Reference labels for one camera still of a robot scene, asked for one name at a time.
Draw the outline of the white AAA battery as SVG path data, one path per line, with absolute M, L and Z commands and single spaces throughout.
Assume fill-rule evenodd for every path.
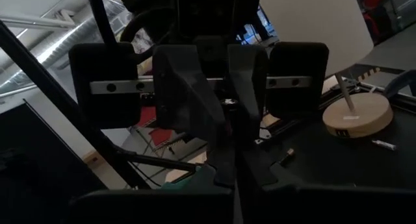
M 385 149 L 391 150 L 391 151 L 396 151 L 397 146 L 391 143 L 387 143 L 381 140 L 372 140 L 372 143 L 374 145 L 377 145 L 378 147 L 383 147 Z

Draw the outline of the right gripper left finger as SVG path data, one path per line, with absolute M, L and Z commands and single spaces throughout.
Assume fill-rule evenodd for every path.
M 163 190 L 166 210 L 157 224 L 232 224 L 235 198 L 235 152 L 215 149 L 206 154 L 204 164 L 216 170 L 214 186 L 207 190 Z

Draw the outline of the silver ceiling duct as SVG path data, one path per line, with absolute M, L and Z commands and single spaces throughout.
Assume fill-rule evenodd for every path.
M 50 68 L 73 45 L 80 43 L 98 31 L 98 26 L 89 6 L 82 9 L 75 18 L 79 20 L 75 28 L 64 32 L 54 32 L 30 50 L 31 54 L 43 67 Z M 13 89 L 15 86 L 23 86 L 30 82 L 30 78 L 16 63 L 7 67 L 0 74 L 0 90 Z

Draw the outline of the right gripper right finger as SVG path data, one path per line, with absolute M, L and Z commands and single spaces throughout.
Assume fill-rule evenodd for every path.
M 290 224 L 325 214 L 325 202 L 305 182 L 261 149 L 237 154 L 237 185 L 244 224 Z

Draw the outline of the black copper AA battery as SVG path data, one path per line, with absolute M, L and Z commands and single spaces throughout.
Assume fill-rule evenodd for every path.
M 285 167 L 294 158 L 294 156 L 295 156 L 294 149 L 293 148 L 288 149 L 285 155 L 279 161 L 279 165 L 281 165 L 282 167 Z

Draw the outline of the white shade wooden base lamp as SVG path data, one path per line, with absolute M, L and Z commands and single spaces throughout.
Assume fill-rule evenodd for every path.
M 337 79 L 343 98 L 331 104 L 322 120 L 332 135 L 360 138 L 390 124 L 388 99 L 377 93 L 350 94 L 341 72 L 374 47 L 357 0 L 260 0 L 283 42 L 318 42 L 329 49 L 326 74 Z

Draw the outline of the teal plastic bin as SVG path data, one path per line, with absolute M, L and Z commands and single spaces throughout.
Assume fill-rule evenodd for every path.
M 207 190 L 214 186 L 216 170 L 211 166 L 199 167 L 192 175 L 178 182 L 166 182 L 162 190 Z

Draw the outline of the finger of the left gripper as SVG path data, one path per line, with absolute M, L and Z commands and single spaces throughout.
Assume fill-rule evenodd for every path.
M 203 74 L 194 45 L 159 45 L 153 51 L 157 123 L 217 147 L 225 138 L 224 112 Z
M 263 118 L 268 55 L 258 45 L 232 44 L 227 47 L 227 53 L 227 80 L 238 101 L 237 126 L 242 137 L 252 142 L 259 137 Z

